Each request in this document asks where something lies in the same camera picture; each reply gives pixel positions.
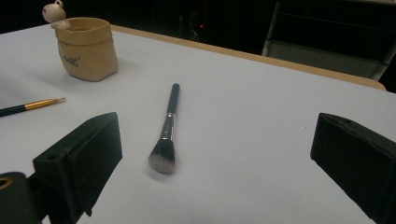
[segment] white tabletop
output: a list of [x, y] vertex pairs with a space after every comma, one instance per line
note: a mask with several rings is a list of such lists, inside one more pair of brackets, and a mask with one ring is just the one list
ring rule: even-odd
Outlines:
[[[396, 95], [265, 63], [113, 32], [120, 71], [67, 75], [48, 26], [0, 35], [0, 107], [67, 101], [0, 118], [0, 173], [85, 120], [117, 112], [123, 159], [79, 223], [373, 223], [310, 160], [318, 113], [396, 140]], [[173, 83], [181, 86], [170, 176], [147, 157]]]

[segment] wooden table edge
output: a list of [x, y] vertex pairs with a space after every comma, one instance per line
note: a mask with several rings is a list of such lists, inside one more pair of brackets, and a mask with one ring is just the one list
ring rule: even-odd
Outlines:
[[322, 76], [322, 77], [335, 78], [338, 80], [343, 80], [346, 82], [359, 84], [362, 86], [371, 87], [371, 88], [382, 90], [382, 91], [387, 90], [385, 88], [385, 86], [382, 85], [381, 83], [379, 83], [375, 80], [372, 80], [370, 78], [366, 78], [366, 77], [356, 77], [356, 76], [352, 76], [349, 74], [334, 72], [334, 71], [330, 71], [330, 70], [326, 70], [326, 69], [322, 69], [322, 68], [316, 68], [316, 67], [312, 67], [312, 66], [308, 66], [308, 65], [304, 65], [304, 64], [286, 62], [286, 61], [282, 61], [279, 59], [274, 59], [274, 58], [264, 57], [261, 55], [246, 53], [246, 52], [242, 52], [242, 51], [238, 51], [238, 50], [234, 50], [234, 49], [225, 49], [225, 48], [221, 48], [221, 47], [217, 47], [217, 46], [212, 46], [212, 45], [198, 43], [198, 42], [194, 42], [194, 41], [190, 41], [190, 40], [180, 39], [180, 38], [176, 38], [176, 37], [172, 37], [172, 36], [158, 35], [158, 34], [154, 34], [154, 33], [150, 33], [150, 32], [139, 31], [136, 29], [126, 28], [126, 27], [122, 27], [122, 26], [118, 26], [118, 25], [111, 25], [111, 29], [113, 31], [117, 31], [117, 32], [129, 34], [129, 35], [142, 36], [142, 37], [160, 40], [163, 42], [177, 44], [177, 45], [181, 45], [181, 46], [185, 46], [185, 47], [189, 47], [189, 48], [203, 49], [203, 50], [216, 52], [216, 53], [220, 53], [220, 54], [225, 54], [225, 55], [229, 55], [229, 56], [234, 56], [234, 57], [238, 57], [238, 58], [243, 58], [243, 59], [247, 59], [247, 60], [251, 60], [251, 61], [255, 61], [255, 62], [268, 63], [271, 65], [285, 67], [285, 68], [302, 71], [302, 72], [306, 72], [306, 73], [310, 73], [310, 74], [314, 74], [314, 75], [318, 75], [318, 76]]

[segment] ceramic pot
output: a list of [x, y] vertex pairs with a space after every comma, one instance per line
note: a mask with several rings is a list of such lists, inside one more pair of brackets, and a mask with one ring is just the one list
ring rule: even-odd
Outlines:
[[73, 77], [100, 81], [118, 69], [108, 21], [96, 18], [67, 19], [67, 30], [55, 28], [64, 69]]

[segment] makeup brush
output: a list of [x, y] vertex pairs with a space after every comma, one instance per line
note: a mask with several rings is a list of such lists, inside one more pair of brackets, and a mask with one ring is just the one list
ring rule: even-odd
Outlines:
[[175, 171], [175, 149], [173, 141], [179, 90], [180, 86], [175, 83], [172, 86], [160, 140], [158, 140], [151, 154], [148, 156], [149, 166], [153, 170], [166, 175], [170, 175]]

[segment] silver ferrule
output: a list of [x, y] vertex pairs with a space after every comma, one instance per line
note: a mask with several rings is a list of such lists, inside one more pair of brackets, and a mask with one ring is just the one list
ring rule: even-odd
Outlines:
[[174, 140], [175, 134], [175, 120], [176, 114], [167, 113], [165, 122], [163, 123], [163, 131], [161, 132], [161, 139], [169, 139], [171, 141]]

